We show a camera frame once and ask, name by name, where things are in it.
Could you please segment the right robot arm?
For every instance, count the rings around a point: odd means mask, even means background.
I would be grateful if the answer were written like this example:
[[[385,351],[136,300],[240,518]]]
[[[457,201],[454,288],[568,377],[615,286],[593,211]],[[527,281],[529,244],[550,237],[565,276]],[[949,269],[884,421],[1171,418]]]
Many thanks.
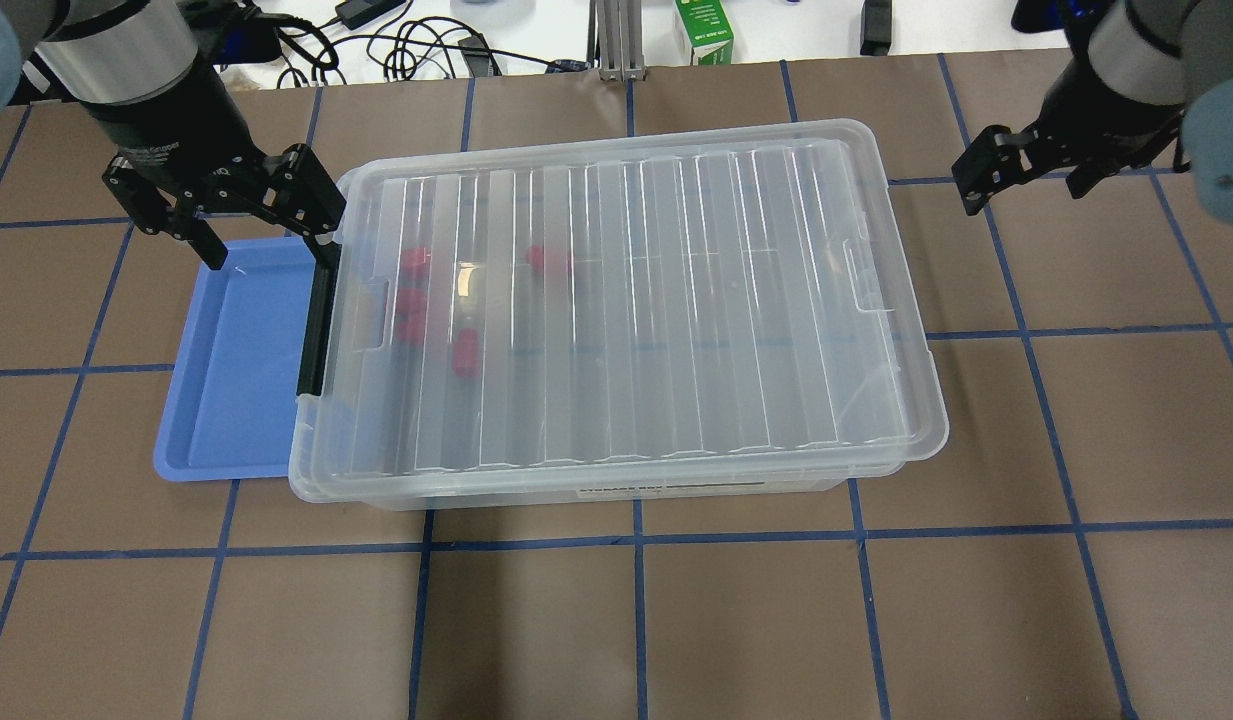
[[[1018,1],[1012,27],[1062,31],[1070,60],[1036,120],[986,126],[951,165],[967,215],[1055,170],[1083,198],[1175,143],[1174,170],[1233,226],[1233,1]]]

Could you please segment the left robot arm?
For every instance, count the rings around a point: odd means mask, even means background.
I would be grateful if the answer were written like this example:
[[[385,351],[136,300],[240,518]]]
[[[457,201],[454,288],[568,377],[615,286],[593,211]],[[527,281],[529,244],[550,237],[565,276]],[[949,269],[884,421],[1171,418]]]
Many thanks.
[[[0,1],[0,110],[31,55],[104,129],[104,186],[145,234],[210,269],[228,252],[206,217],[244,213],[298,235],[332,272],[345,196],[314,150],[256,145],[244,113],[174,1]]]

